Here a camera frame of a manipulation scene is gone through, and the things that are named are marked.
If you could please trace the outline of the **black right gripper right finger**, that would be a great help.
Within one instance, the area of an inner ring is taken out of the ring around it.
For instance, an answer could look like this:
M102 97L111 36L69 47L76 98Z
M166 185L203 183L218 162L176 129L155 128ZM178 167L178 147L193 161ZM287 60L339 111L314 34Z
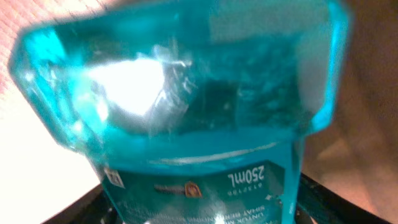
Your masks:
M301 174L294 224L391 224Z

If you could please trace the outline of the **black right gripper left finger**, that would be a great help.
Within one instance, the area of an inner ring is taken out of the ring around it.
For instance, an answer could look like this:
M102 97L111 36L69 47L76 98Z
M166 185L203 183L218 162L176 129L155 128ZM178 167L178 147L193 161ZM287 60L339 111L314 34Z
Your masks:
M101 185L44 221L43 224L123 224Z

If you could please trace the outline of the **teal mouthwash bottle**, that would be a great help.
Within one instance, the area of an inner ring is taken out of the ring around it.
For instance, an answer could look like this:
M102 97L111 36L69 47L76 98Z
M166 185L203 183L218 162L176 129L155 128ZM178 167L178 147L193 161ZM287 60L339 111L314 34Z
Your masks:
M293 223L350 29L342 1L143 1L26 27L8 68L124 223Z

